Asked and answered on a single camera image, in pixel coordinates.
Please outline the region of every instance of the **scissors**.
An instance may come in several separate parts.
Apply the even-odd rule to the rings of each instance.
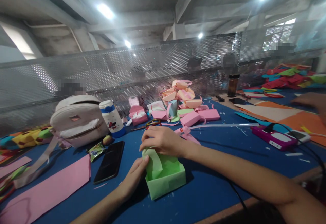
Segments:
[[[148,129],[149,126],[156,126],[156,125],[162,125],[161,124],[161,120],[159,119],[154,119],[154,120],[150,120],[149,122],[147,122],[144,126],[142,127],[138,127],[138,128],[135,128],[135,129],[131,129],[130,131],[136,131],[136,130],[140,130],[140,129]]]
[[[273,94],[272,92],[277,92],[277,89],[265,89],[260,93],[253,93],[253,94],[264,94],[266,97],[283,98],[282,95]]]

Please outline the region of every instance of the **thermos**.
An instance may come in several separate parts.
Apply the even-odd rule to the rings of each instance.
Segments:
[[[119,138],[126,134],[126,129],[123,126],[119,112],[112,101],[107,100],[100,103],[99,108],[113,137]]]

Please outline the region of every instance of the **green paper box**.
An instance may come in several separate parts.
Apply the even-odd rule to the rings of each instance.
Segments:
[[[145,179],[152,200],[186,184],[186,172],[178,158],[157,154],[154,149],[144,149],[143,158],[146,155],[150,159]]]

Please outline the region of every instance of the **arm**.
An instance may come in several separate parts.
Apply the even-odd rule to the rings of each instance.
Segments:
[[[318,110],[320,119],[326,126],[326,94],[309,92],[295,98],[291,102],[315,107]]]
[[[273,205],[287,223],[324,223],[326,209],[307,191],[287,177],[236,156],[180,138],[168,127],[150,127],[144,132],[140,150],[156,146],[161,154],[184,157],[235,182]]]
[[[104,223],[112,213],[127,201],[137,188],[146,169],[149,157],[139,158],[132,165],[123,182],[104,199],[77,217],[71,224],[100,224]]]

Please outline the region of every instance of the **concrete ceiling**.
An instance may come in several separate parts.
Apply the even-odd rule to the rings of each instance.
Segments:
[[[97,10],[101,3],[114,12],[113,20]],[[0,13],[34,26],[31,31],[43,52],[53,56],[92,46],[120,47],[124,40],[132,45],[170,40],[174,23],[185,23],[186,38],[200,32],[207,36],[242,31],[249,17],[258,13],[266,14],[264,24],[274,24],[312,4],[312,0],[0,0]],[[49,24],[62,25],[39,26]]]

